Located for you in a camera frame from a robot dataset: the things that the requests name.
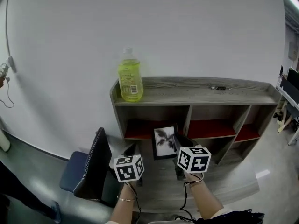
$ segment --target bottle cap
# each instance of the bottle cap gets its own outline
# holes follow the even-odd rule
[[[124,54],[132,54],[133,53],[133,48],[131,47],[126,47],[123,49]]]

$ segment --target hand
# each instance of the hand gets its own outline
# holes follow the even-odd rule
[[[4,80],[5,80],[4,77],[0,78],[0,88],[2,88],[2,86],[4,85]]]

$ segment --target table leg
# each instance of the table leg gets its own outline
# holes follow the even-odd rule
[[[293,137],[288,142],[288,145],[291,145],[291,143],[298,137],[299,135],[299,128],[296,130],[296,133],[293,135]]]

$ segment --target plastic bottle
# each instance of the plastic bottle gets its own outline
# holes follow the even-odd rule
[[[133,56],[132,48],[125,48],[123,53],[122,62],[118,66],[121,96],[127,102],[137,102],[143,95],[140,61]]]

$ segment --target black chair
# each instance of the black chair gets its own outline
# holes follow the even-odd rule
[[[89,154],[74,152],[60,180],[60,188],[83,199],[114,207],[120,184],[109,167],[112,157],[104,128],[96,133]]]

